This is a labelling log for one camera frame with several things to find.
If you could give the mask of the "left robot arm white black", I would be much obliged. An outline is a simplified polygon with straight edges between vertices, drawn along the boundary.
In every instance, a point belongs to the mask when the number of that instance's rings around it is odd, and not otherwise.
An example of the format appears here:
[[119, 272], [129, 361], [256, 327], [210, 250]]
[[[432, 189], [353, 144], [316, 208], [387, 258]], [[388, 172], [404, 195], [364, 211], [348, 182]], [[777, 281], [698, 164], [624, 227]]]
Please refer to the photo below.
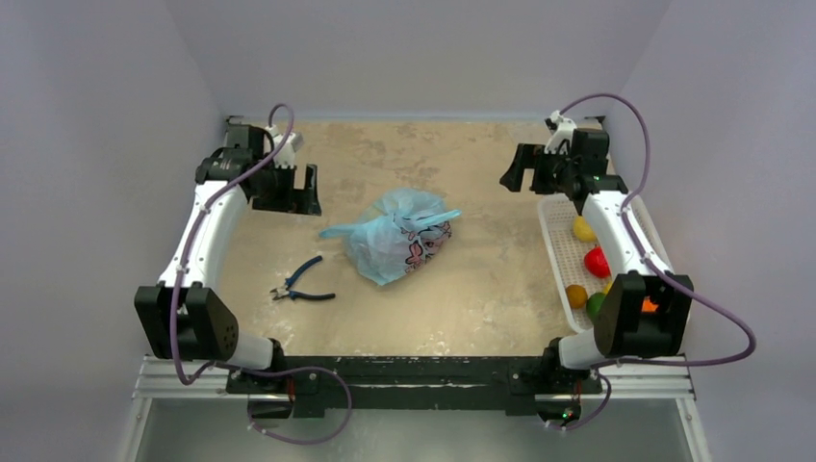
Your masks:
[[228, 245], [249, 209], [318, 216], [318, 168], [294, 184], [301, 134], [276, 126], [228, 124], [224, 145], [195, 170], [193, 203], [180, 243], [153, 285], [140, 286], [135, 309], [153, 354], [204, 360], [249, 371], [262, 393], [286, 384], [279, 342], [244, 331], [217, 294]]

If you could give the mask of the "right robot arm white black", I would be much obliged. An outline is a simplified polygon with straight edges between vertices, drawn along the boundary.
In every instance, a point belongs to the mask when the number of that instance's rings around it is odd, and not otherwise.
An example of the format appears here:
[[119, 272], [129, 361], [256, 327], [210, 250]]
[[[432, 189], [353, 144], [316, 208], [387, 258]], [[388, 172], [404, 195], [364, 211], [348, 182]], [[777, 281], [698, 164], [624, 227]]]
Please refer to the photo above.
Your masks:
[[608, 150], [602, 130], [562, 130], [546, 145], [518, 144], [499, 179], [517, 193], [530, 169], [534, 193], [570, 200], [594, 231], [613, 278], [592, 328], [558, 340], [558, 355], [541, 365], [542, 382], [554, 392], [574, 384], [578, 370], [607, 360], [677, 355], [691, 307], [691, 279], [676, 274], [653, 251], [633, 215], [628, 187], [607, 170]]

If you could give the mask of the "light blue printed plastic bag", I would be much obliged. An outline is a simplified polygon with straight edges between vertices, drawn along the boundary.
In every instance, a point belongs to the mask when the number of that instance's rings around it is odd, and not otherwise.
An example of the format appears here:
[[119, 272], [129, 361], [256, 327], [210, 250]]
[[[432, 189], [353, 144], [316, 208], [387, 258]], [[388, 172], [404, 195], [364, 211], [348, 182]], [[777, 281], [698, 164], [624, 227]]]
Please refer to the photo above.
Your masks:
[[340, 239], [359, 274], [384, 286], [429, 263], [461, 214], [435, 193], [398, 188], [377, 198], [357, 221], [328, 226], [319, 237]]

